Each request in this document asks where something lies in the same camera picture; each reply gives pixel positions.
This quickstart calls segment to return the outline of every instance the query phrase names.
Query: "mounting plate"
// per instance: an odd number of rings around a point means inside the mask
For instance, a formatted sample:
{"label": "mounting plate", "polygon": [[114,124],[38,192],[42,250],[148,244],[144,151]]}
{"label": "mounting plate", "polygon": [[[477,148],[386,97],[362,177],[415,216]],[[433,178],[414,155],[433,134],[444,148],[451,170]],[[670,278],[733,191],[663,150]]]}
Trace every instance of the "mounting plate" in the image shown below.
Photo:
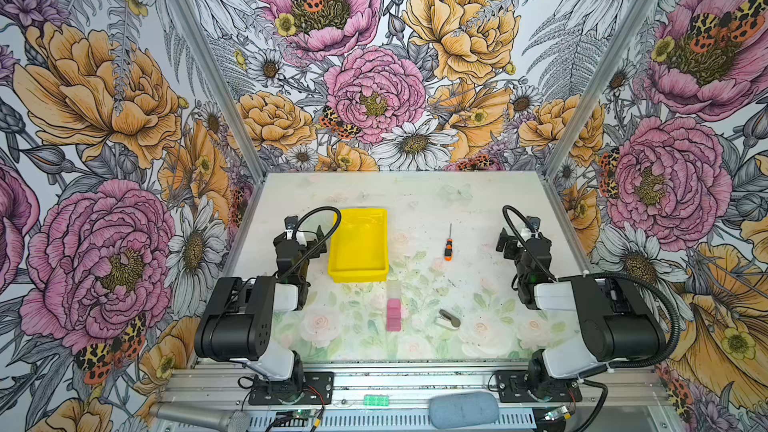
{"label": "mounting plate", "polygon": [[[281,398],[285,397],[284,393],[280,390],[281,382],[272,383],[272,391],[270,393],[269,384],[260,380],[254,382],[254,387],[250,390],[248,395],[249,405],[285,405],[286,401]],[[326,405],[331,403],[333,399],[333,372],[307,372],[304,375],[304,385],[311,385],[315,390],[322,394],[322,400]],[[292,405],[321,405],[320,398],[309,392],[304,392],[296,402],[291,402]]]}
{"label": "mounting plate", "polygon": [[[519,402],[542,402],[528,393],[525,383],[526,369],[499,370],[494,374],[498,384],[498,399],[502,404]],[[547,389],[547,394],[553,402],[581,402],[581,391],[578,384],[570,380],[558,380],[555,385]]]}

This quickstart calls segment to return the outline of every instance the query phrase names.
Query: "red wire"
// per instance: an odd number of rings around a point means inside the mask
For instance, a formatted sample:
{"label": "red wire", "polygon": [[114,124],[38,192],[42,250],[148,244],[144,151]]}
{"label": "red wire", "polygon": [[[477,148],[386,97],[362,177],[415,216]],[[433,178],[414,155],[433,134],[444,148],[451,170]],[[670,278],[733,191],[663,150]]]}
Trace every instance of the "red wire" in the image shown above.
{"label": "red wire", "polygon": [[306,388],[311,389],[312,392],[315,393],[315,395],[320,399],[320,403],[322,404],[323,407],[326,406],[326,402],[322,399],[322,396],[320,395],[320,392],[317,391],[317,389],[315,389],[311,385],[307,385]]}

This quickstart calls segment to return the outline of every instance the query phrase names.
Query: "microphone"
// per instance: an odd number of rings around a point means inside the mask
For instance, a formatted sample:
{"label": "microphone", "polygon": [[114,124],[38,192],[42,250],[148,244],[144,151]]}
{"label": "microphone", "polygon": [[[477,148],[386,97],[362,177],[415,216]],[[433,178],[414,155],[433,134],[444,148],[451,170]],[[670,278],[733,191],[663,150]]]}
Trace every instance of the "microphone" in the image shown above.
{"label": "microphone", "polygon": [[233,412],[158,402],[149,409],[149,413],[159,419],[197,425],[219,432],[246,432],[250,425],[250,416],[240,410]]}

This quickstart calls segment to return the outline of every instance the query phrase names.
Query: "microphone foam windscreen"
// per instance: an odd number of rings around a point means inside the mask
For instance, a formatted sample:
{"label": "microphone foam windscreen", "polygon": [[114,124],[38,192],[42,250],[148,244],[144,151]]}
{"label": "microphone foam windscreen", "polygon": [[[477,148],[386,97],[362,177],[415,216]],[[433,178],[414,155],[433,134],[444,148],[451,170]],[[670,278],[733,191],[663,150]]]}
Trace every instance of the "microphone foam windscreen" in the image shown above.
{"label": "microphone foam windscreen", "polygon": [[443,395],[429,401],[429,420],[438,429],[492,424],[498,420],[498,402],[488,392]]}

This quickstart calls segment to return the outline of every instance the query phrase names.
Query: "tabletop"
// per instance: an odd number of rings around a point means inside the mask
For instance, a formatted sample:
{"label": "tabletop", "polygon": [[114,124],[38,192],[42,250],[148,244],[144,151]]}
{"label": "tabletop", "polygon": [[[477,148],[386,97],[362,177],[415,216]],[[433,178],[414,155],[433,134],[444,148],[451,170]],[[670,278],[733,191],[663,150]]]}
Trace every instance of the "tabletop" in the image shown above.
{"label": "tabletop", "polygon": [[[535,172],[321,172],[268,175],[234,274],[274,273],[272,241],[285,216],[318,206],[386,208],[387,278],[402,285],[402,330],[385,330],[384,282],[334,283],[323,254],[310,262],[306,306],[275,313],[272,340],[305,363],[525,360],[578,334],[578,319],[572,312],[530,311],[519,302],[511,287],[514,263],[495,250],[504,205],[540,217],[542,233],[552,240],[552,273],[578,273]],[[319,213],[302,229],[322,224],[327,232],[332,216]],[[446,262],[451,224],[454,254]],[[462,321],[457,331],[436,324],[440,309]]]}

